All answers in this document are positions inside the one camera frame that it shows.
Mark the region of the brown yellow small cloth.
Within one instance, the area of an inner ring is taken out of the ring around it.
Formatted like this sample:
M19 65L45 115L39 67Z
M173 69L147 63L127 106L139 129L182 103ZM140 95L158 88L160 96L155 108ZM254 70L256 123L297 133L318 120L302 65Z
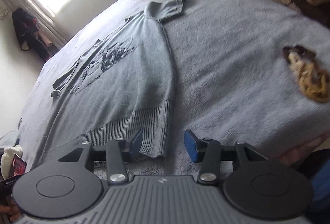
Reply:
M319 66L316 53L303 45L284 46L283 56L293 72L301 93L307 98L329 101L329 71Z

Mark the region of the white fluffy item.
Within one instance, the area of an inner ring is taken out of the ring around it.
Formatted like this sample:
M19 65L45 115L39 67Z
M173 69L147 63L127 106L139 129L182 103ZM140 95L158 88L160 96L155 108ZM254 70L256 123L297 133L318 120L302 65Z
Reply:
M23 148L21 145L9 146L4 149L4 153L1 157L1 174L3 179L9 178L9 171L15 154L22 157Z

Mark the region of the red black box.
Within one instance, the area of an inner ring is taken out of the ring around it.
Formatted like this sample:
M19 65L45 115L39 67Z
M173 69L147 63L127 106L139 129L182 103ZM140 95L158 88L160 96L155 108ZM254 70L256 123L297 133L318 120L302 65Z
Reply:
M9 177L15 177L17 175L22 175L25 173L27 163L19 157L17 154L14 154L12 165L9 170Z

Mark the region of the grey knitted cat sweater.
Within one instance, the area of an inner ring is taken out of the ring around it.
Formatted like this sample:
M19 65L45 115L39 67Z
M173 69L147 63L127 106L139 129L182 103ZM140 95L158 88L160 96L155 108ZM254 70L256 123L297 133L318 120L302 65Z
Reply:
M176 71L164 25L181 16L185 4L148 3L54 82L39 164L83 141L103 146L135 130L143 132L140 154L166 153Z

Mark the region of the dark clothes hanging in corner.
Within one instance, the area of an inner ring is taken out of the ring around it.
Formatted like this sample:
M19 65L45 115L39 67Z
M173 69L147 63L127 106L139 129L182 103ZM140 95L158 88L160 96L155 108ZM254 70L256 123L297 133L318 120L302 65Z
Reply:
M18 8L12 13L12 20L21 50L33 49L42 60L50 59L51 55L46 49L46 43L39 33L37 19L22 8Z

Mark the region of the light grey bed sheet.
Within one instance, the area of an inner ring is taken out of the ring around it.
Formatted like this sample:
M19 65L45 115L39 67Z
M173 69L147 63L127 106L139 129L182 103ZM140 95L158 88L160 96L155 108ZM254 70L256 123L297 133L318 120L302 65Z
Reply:
M98 40L150 2L118 0L77 33L45 63L22 112L20 143L27 169L39 164L54 82ZM329 103L300 93L283 58L284 46L304 45L329 67L329 30L270 0L186 0L184 13L165 23L176 88L166 153L140 155L129 174L196 175L184 147L184 131L225 145L247 142L269 158L315 140L329 131Z

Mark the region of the grey left curtain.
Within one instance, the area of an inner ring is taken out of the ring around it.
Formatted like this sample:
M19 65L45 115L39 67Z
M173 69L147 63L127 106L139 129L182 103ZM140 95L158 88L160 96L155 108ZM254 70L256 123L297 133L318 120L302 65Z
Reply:
M54 21L44 13L32 0L3 0L6 6L13 12L22 8L28 14L37 19L38 26L50 41L59 49L68 41L57 31Z

